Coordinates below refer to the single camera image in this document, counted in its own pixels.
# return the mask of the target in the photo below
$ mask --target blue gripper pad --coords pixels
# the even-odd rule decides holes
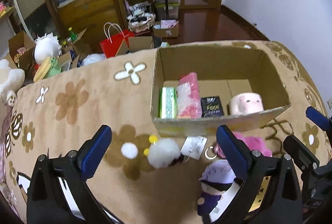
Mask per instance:
[[[216,137],[235,176],[245,181],[248,177],[248,169],[252,165],[250,149],[243,141],[238,140],[226,125],[218,127]]]
[[[92,139],[87,140],[79,149],[77,164],[81,170],[81,180],[92,178],[112,141],[112,130],[102,125]]]
[[[322,131],[329,131],[332,129],[330,124],[330,119],[323,114],[321,114],[318,110],[313,107],[308,107],[305,111],[305,115],[308,119],[313,121]]]

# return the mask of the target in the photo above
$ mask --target bottle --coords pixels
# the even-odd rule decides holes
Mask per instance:
[[[69,35],[70,35],[71,41],[74,42],[77,39],[77,34],[75,34],[73,32],[73,29],[71,27],[68,29],[68,31],[69,31]]]

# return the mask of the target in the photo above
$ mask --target butterfly pattern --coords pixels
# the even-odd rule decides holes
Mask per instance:
[[[23,123],[22,113],[17,113],[15,111],[10,120],[9,130],[6,133],[6,146],[5,146],[6,158],[12,152],[12,146],[15,146],[11,137],[13,137],[15,140],[17,140],[20,137],[22,130],[22,123]]]

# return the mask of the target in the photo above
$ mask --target black box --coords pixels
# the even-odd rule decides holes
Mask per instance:
[[[203,97],[200,99],[202,105],[202,117],[220,117],[224,115],[218,96]]]

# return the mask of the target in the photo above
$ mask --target white pom-pom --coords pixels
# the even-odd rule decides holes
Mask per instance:
[[[135,157],[137,157],[138,149],[137,146],[133,143],[124,143],[121,147],[121,153],[127,159],[134,159]]]
[[[155,169],[169,166],[181,156],[180,147],[174,139],[160,139],[152,144],[147,159]]]

